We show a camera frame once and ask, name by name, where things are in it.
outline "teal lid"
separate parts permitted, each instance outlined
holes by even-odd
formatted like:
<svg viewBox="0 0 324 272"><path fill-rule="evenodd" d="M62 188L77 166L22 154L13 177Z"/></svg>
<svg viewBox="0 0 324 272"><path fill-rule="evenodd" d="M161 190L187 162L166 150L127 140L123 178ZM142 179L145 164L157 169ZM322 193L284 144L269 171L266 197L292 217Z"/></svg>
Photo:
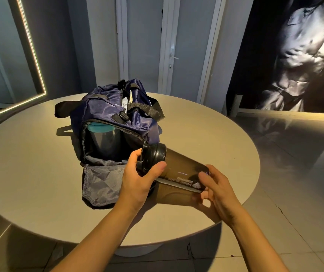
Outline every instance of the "teal lid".
<svg viewBox="0 0 324 272"><path fill-rule="evenodd" d="M88 125L88 131L93 133L107 133L114 130L115 130L114 126L104 124L104 123L99 123L99 122L91 122Z"/></svg>

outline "container with teal lid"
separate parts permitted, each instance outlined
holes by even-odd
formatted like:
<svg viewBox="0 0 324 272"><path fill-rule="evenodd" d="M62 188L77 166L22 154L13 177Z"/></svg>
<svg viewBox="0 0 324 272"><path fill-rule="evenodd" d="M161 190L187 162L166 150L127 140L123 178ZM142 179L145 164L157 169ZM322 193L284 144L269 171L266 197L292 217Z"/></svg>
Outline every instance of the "container with teal lid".
<svg viewBox="0 0 324 272"><path fill-rule="evenodd" d="M102 159L119 160L121 148L121 134L119 129L108 124L91 122L88 125L88 131Z"/></svg>

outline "black and white mural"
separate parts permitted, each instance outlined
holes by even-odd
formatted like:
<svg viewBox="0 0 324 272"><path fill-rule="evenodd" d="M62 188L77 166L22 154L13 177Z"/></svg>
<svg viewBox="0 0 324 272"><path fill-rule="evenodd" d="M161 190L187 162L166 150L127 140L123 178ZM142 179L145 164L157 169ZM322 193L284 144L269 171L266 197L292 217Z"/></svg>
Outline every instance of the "black and white mural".
<svg viewBox="0 0 324 272"><path fill-rule="evenodd" d="M324 0L254 0L229 86L241 108L324 112Z"/></svg>

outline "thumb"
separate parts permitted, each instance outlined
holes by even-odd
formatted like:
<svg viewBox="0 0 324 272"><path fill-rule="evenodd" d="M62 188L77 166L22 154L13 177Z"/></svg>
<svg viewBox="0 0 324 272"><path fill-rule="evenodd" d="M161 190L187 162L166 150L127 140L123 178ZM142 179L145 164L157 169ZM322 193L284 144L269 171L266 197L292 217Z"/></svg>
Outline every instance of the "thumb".
<svg viewBox="0 0 324 272"><path fill-rule="evenodd" d="M166 166L167 163L165 163L164 161L158 162L157 164L153 165L153 167L148 171L148 173L146 173L143 179L147 180L151 185L152 182L161 175Z"/></svg>
<svg viewBox="0 0 324 272"><path fill-rule="evenodd" d="M219 195L220 194L220 187L219 185L213 180L212 177L210 177L209 175L207 175L204 172L200 172L199 173L199 179L200 182L205 185L206 187L208 187L209 189L212 190L212 192L214 192L215 195Z"/></svg>

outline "fingernail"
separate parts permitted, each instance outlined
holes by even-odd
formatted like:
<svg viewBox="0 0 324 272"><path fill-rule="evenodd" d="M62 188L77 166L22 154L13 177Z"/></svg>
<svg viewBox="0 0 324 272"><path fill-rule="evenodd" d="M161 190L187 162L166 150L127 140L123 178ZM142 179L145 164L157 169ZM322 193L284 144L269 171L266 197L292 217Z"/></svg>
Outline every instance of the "fingernail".
<svg viewBox="0 0 324 272"><path fill-rule="evenodd" d="M164 168L167 166L167 163L165 163L164 161L161 161L157 165L161 170L164 170Z"/></svg>

